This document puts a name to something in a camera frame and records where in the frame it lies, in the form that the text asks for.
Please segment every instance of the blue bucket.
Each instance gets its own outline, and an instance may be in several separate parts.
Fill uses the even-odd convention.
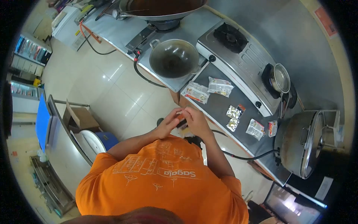
[[[96,132],[95,133],[105,146],[106,151],[115,146],[119,141],[117,138],[110,132]]]

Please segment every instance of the large wok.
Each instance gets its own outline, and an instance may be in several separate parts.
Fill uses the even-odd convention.
[[[200,9],[207,0],[120,0],[122,17],[137,17],[147,21],[183,18]]]

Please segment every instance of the black rubber hose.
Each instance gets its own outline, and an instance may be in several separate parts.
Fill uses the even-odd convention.
[[[152,82],[152,81],[150,81],[149,79],[147,79],[146,77],[144,77],[144,76],[138,71],[138,68],[137,68],[137,60],[134,60],[134,70],[136,71],[136,73],[137,73],[140,77],[142,77],[142,79],[144,79],[145,81],[149,82],[150,84],[153,84],[153,85],[155,85],[155,86],[159,86],[159,87],[162,87],[162,88],[166,88],[166,86],[162,86],[162,85],[160,85],[160,84],[158,84],[158,83]]]
[[[80,28],[81,32],[83,33],[83,31],[82,31],[82,22],[80,22],[79,28]],[[97,54],[106,55],[106,54],[110,54],[110,53],[113,53],[113,52],[116,51],[116,49],[115,49],[115,50],[112,50],[112,51],[107,52],[107,53],[99,53],[98,51],[96,51],[96,50],[92,47],[92,45],[90,44],[90,42],[88,41],[88,38],[86,37],[86,35],[85,35],[84,33],[83,33],[83,36],[84,36],[84,38],[86,39],[86,41],[87,41],[87,43],[89,44],[89,46],[92,48],[92,50],[93,50],[94,52],[96,52]]]
[[[273,149],[273,150],[270,150],[270,151],[268,151],[268,152],[265,152],[264,154],[261,154],[261,155],[259,155],[259,156],[255,156],[255,157],[252,157],[252,158],[244,158],[244,157],[240,157],[240,156],[233,155],[233,154],[231,154],[231,153],[229,153],[229,152],[226,152],[226,151],[224,151],[224,150],[222,150],[222,151],[223,151],[224,154],[229,155],[229,156],[231,156],[231,157],[234,157],[234,158],[237,158],[237,159],[242,159],[242,160],[251,161],[251,160],[260,159],[261,157],[264,157],[264,156],[266,156],[266,155],[268,155],[268,154],[270,154],[270,153],[272,153],[272,152],[276,152],[277,150]]]
[[[217,131],[217,130],[212,130],[212,131],[226,136],[226,134],[222,133],[221,131]],[[273,149],[273,150],[271,150],[271,151],[265,152],[264,154],[261,154],[261,155],[259,155],[259,156],[255,156],[255,157],[252,157],[252,158],[244,158],[244,157],[236,156],[236,155],[231,154],[231,153],[229,153],[229,152],[226,152],[226,151],[224,151],[224,150],[222,150],[222,151],[223,151],[224,154],[229,155],[229,156],[231,156],[231,157],[234,157],[234,158],[237,158],[237,159],[242,159],[242,160],[250,161],[250,160],[259,159],[259,158],[261,158],[261,157],[264,157],[264,156],[270,154],[271,152],[276,152],[276,151],[278,151],[278,150]]]

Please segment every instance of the finger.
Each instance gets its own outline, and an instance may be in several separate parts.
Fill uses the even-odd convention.
[[[184,115],[185,119],[187,120],[187,123],[190,124],[191,122],[193,122],[193,118],[190,115],[189,112],[187,112],[186,110],[183,110],[182,114]]]
[[[171,130],[173,130],[178,124],[179,124],[179,119],[178,119],[178,118],[174,118],[174,119],[166,126],[166,128],[171,131]]]
[[[172,119],[176,116],[176,113],[184,110],[184,108],[174,108],[165,118],[164,123],[167,124],[172,121]]]
[[[188,113],[190,113],[191,116],[193,116],[195,113],[198,112],[196,109],[191,108],[191,107],[189,107],[189,106],[185,107],[184,110],[187,111]]]

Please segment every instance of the cardboard box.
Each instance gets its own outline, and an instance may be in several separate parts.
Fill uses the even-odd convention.
[[[71,107],[68,101],[66,101],[63,121],[65,126],[74,133],[79,133],[82,130],[100,131],[100,125],[85,107]]]

